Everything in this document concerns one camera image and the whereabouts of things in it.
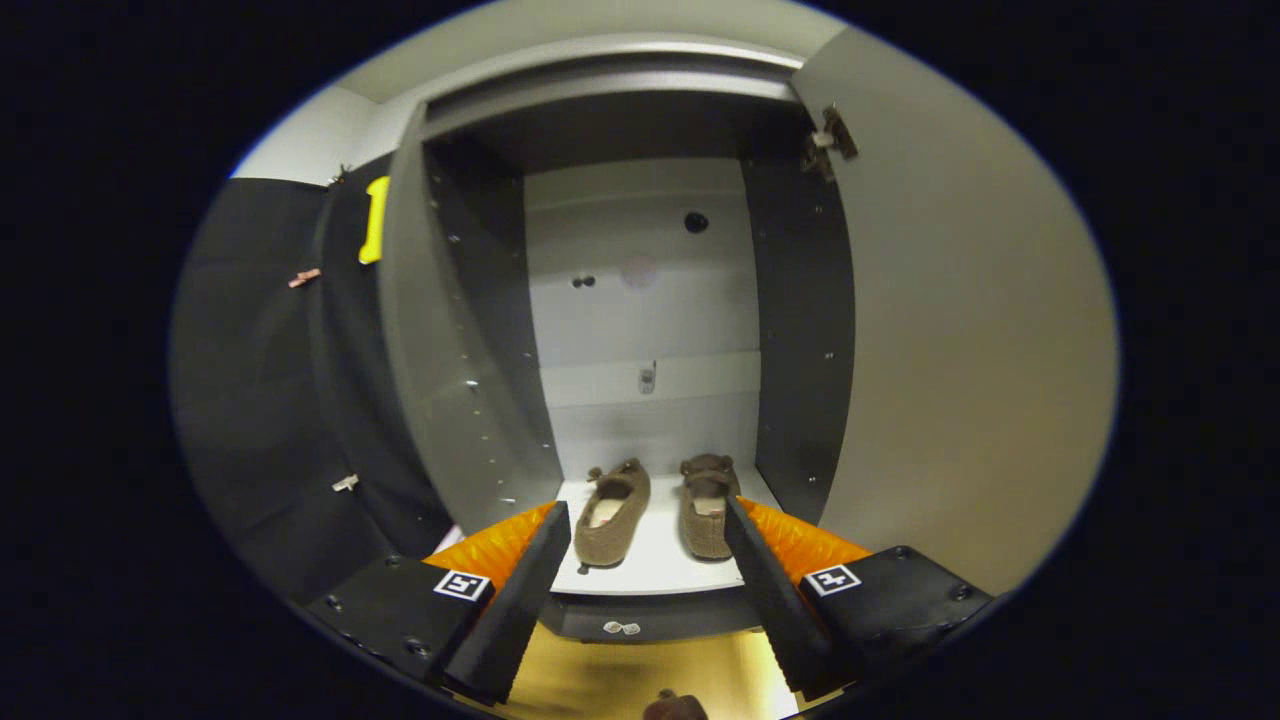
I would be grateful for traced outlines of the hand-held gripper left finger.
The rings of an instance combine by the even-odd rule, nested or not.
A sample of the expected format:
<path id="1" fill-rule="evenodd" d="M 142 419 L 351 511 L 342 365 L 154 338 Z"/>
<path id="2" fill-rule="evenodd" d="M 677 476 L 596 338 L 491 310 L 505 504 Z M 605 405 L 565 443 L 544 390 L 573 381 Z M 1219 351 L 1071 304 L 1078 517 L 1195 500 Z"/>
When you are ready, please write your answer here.
<path id="1" fill-rule="evenodd" d="M 424 559 L 375 559 L 320 592 L 305 615 L 399 682 L 500 705 L 570 541 L 567 503 L 543 503 Z"/>

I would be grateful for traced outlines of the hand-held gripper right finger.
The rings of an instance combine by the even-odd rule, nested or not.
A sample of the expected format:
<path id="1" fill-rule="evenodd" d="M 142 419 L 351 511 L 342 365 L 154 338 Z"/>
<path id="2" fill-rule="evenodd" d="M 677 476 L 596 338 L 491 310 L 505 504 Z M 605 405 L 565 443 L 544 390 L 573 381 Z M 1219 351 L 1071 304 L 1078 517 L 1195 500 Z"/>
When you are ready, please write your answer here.
<path id="1" fill-rule="evenodd" d="M 905 544 L 872 552 L 744 497 L 730 498 L 724 523 L 748 601 L 788 688 L 806 700 L 901 676 L 996 607 Z"/>

